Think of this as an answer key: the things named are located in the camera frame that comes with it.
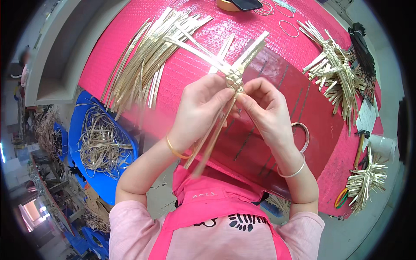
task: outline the white paper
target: white paper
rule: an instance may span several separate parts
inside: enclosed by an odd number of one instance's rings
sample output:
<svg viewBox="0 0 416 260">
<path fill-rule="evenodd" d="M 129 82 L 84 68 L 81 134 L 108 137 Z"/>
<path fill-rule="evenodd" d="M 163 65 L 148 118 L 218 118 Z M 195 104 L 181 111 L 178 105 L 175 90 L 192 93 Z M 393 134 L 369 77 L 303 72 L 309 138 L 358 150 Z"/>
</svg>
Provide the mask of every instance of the white paper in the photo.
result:
<svg viewBox="0 0 416 260">
<path fill-rule="evenodd" d="M 357 130 L 360 131 L 361 129 L 364 129 L 372 133 L 377 115 L 370 101 L 368 101 L 367 99 L 364 99 L 363 104 L 361 105 L 359 114 L 360 114 L 359 118 L 357 118 L 357 121 L 355 121 L 355 124 L 357 125 Z M 366 148 L 367 143 L 368 143 L 368 139 L 364 138 L 363 147 L 362 147 L 363 151 Z"/>
<path fill-rule="evenodd" d="M 31 144 L 31 145 L 27 146 L 27 151 L 28 152 L 33 152 L 33 151 L 36 151 L 36 150 L 39 150 L 39 144 L 38 143 Z"/>
</svg>

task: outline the hand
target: hand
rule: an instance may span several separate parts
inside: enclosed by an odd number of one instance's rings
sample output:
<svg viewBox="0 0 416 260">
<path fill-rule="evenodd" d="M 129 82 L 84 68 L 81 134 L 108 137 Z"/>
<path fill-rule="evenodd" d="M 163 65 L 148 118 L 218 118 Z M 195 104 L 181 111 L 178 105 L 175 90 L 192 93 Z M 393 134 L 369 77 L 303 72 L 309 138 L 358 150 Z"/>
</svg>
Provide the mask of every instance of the hand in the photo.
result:
<svg viewBox="0 0 416 260">
<path fill-rule="evenodd" d="M 247 94 L 237 95 L 237 102 L 246 110 L 273 153 L 296 149 L 285 96 L 264 78 L 244 85 Z"/>
<path fill-rule="evenodd" d="M 208 74 L 186 86 L 168 134 L 172 147 L 182 153 L 203 137 L 215 115 L 234 93 L 217 74 Z"/>
</svg>

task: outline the smartphone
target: smartphone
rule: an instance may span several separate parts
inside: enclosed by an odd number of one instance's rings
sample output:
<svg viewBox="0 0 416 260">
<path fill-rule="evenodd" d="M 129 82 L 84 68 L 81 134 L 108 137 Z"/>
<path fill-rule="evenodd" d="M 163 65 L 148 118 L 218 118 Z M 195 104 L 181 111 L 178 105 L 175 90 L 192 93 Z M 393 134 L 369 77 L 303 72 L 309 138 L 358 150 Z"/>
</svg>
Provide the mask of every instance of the smartphone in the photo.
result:
<svg viewBox="0 0 416 260">
<path fill-rule="evenodd" d="M 229 0 L 243 12 L 260 9 L 262 4 L 257 0 Z"/>
</svg>

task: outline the woman's right hand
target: woman's right hand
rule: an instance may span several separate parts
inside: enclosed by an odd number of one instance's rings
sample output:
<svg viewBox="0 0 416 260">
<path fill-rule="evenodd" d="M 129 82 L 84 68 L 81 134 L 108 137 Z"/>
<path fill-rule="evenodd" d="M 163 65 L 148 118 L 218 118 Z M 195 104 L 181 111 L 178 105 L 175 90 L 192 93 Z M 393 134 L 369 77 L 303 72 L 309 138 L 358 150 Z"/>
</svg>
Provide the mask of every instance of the woman's right hand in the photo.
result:
<svg viewBox="0 0 416 260">
<path fill-rule="evenodd" d="M 237 102 L 249 114 L 265 143 L 273 153 L 297 150 L 293 141 L 292 126 L 285 96 L 265 78 L 250 80 Z"/>
</svg>

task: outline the gold bangle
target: gold bangle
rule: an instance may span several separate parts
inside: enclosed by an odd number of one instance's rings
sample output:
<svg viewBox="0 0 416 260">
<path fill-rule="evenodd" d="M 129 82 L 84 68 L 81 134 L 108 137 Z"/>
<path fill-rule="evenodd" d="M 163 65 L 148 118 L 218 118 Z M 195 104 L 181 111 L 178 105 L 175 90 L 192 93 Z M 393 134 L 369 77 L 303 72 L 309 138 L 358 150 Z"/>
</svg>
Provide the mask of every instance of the gold bangle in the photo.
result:
<svg viewBox="0 0 416 260">
<path fill-rule="evenodd" d="M 182 159 L 188 159 L 188 158 L 190 158 L 191 156 L 193 156 L 193 153 L 195 153 L 195 145 L 193 145 L 192 144 L 192 148 L 193 148 L 193 151 L 192 151 L 192 154 L 190 155 L 190 156 L 185 156 L 185 155 L 182 155 L 182 154 L 180 154 L 180 153 L 178 153 L 173 147 L 172 147 L 172 145 L 171 145 L 171 143 L 169 142 L 169 139 L 168 139 L 168 136 L 166 135 L 166 141 L 167 141 L 167 143 L 168 143 L 168 147 L 169 147 L 169 149 L 171 150 L 171 152 L 174 154 L 174 155 L 176 155 L 176 156 L 178 156 L 179 158 L 182 158 Z"/>
</svg>

